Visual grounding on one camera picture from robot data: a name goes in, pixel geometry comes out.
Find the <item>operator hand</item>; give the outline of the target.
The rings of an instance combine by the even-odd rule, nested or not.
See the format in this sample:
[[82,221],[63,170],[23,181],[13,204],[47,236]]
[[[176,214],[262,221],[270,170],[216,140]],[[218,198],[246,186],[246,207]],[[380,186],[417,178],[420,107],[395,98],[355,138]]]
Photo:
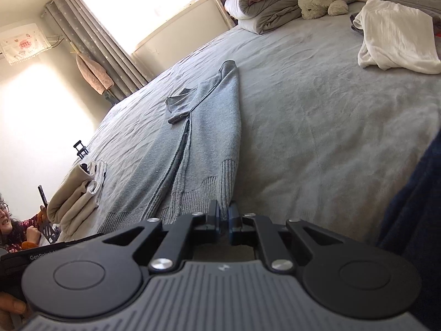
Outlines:
[[12,330],[14,324],[11,319],[12,314],[23,315],[27,311],[26,304],[13,297],[10,294],[1,292],[0,294],[0,309],[1,309],[1,330]]

